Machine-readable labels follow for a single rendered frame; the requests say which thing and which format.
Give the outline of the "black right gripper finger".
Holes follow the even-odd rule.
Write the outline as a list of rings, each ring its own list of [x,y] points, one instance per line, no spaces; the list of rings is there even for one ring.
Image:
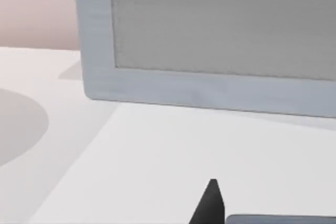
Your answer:
[[[216,179],[211,179],[188,224],[225,224],[225,206]]]

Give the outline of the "grey rounded box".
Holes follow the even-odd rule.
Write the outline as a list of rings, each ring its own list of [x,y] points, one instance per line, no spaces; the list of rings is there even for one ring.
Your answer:
[[[336,217],[284,215],[230,215],[225,224],[336,224]]]

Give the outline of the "grey board with blue-grey frame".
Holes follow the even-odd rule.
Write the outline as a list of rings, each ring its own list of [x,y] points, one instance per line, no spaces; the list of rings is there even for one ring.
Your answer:
[[[336,118],[336,0],[76,0],[94,100]]]

